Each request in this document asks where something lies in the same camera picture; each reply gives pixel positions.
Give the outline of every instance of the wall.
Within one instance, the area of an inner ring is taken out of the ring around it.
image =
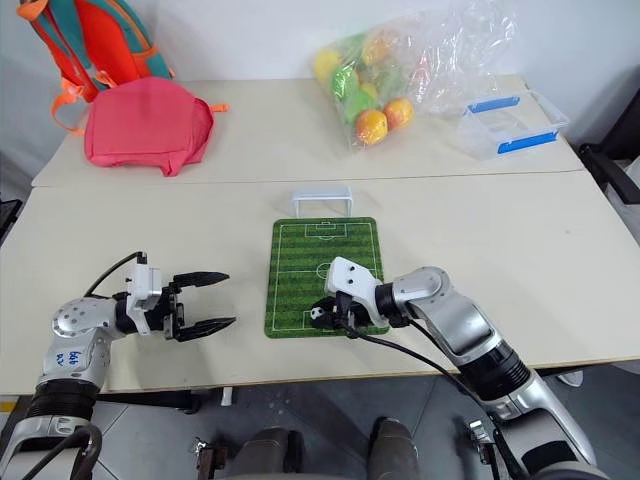
[[[308,77],[310,56],[319,47],[445,2],[129,3],[154,33],[179,78],[205,80]],[[44,45],[13,9],[13,2],[0,2],[0,190],[24,197],[28,179],[51,157],[63,132],[47,114],[57,91],[55,68]],[[516,11],[518,36],[495,69],[522,72],[532,88],[563,110],[572,122],[566,131],[572,142],[599,140],[640,86],[640,2],[520,0]]]

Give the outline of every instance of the white table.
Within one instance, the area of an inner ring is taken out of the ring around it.
[[[520,77],[505,89],[525,89]],[[229,103],[216,114],[214,134],[201,164],[174,178],[157,168],[96,168],[85,158],[83,139],[69,135],[34,179],[34,187],[172,185],[265,181],[414,178],[581,170],[570,147],[557,142],[478,161],[458,145],[453,123],[416,117],[383,143],[354,154],[333,105],[313,80],[195,82],[186,87],[209,103]],[[537,106],[530,117],[546,118]]]
[[[198,296],[186,298],[187,315],[238,320],[186,344],[140,336],[115,342],[108,390],[432,373],[364,342],[264,335],[272,224],[291,215],[288,194],[302,186],[36,188],[0,249],[2,393],[33,391],[51,340],[51,315],[138,249],[148,252],[165,281],[192,270],[229,273],[230,280],[210,290],[191,289]],[[528,364],[640,357],[640,250],[586,172],[354,180],[349,186],[354,215],[378,222],[388,279],[422,265],[445,268]],[[307,213],[333,215],[323,205]],[[113,276],[100,291],[121,290],[122,278]],[[388,338],[446,364],[412,330]]]

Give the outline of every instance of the pink bag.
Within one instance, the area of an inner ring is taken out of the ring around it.
[[[197,163],[213,132],[209,107],[177,83],[145,77],[100,92],[91,104],[84,137],[87,159],[99,167],[158,166],[172,177]]]

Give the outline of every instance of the floor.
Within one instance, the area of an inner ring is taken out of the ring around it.
[[[613,480],[640,478],[640,376],[601,366],[585,371],[581,388],[554,378],[549,383],[587,432],[601,468]],[[232,407],[220,407],[210,392],[194,415],[99,403],[93,420],[104,432],[104,446],[94,479],[195,479],[196,436],[233,450],[274,425],[303,433],[306,471],[364,479],[368,435],[380,416],[396,417],[412,431],[422,478],[491,479],[463,430],[481,412],[441,378],[245,387],[236,394]]]

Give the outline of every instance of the orange backpack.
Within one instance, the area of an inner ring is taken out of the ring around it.
[[[60,69],[62,93],[51,106],[142,77],[172,78],[137,15],[124,0],[21,0],[18,15],[47,44]]]

